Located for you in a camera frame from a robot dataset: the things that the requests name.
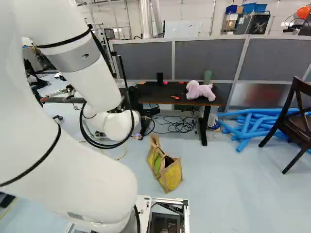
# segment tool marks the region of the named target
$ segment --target pink stuffed animal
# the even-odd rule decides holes
[[[208,98],[210,102],[212,102],[216,99],[216,96],[211,90],[212,87],[212,84],[200,85],[198,81],[192,80],[186,86],[186,89],[188,90],[188,93],[186,94],[187,99],[194,100],[200,96],[204,96]]]

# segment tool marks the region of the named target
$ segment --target desk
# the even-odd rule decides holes
[[[200,105],[205,106],[203,118],[199,118],[200,137],[203,146],[207,146],[207,120],[209,117],[211,106],[225,106],[226,101],[221,97],[217,91],[217,84],[213,86],[212,91],[216,96],[215,101],[210,102],[205,97],[199,97],[195,100],[188,100],[186,98],[186,86],[187,83],[180,84],[178,82],[169,82],[163,86],[158,86],[157,82],[146,82],[145,84],[138,84],[139,103],[163,103],[163,104],[179,104],[179,105]],[[144,120],[141,124],[140,134],[144,135],[148,128],[150,120]]]

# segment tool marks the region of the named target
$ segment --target paper bag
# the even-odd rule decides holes
[[[156,134],[150,136],[150,144],[147,164],[164,191],[169,193],[175,190],[182,181],[181,159],[165,154]]]

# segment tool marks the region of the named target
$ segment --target blue bin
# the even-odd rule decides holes
[[[225,14],[227,15],[230,12],[231,13],[236,13],[237,12],[237,8],[238,8],[238,5],[227,6],[226,9],[225,9]]]
[[[255,12],[265,12],[267,4],[256,4]]]
[[[244,8],[243,8],[243,13],[250,13],[252,11],[255,11],[256,8],[256,3],[247,3],[247,4],[243,4]]]

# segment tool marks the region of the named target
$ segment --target red object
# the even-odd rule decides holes
[[[303,18],[306,19],[308,17],[308,15],[310,14],[310,7],[309,5],[307,6],[303,6],[300,9],[297,10],[296,14],[299,18]]]

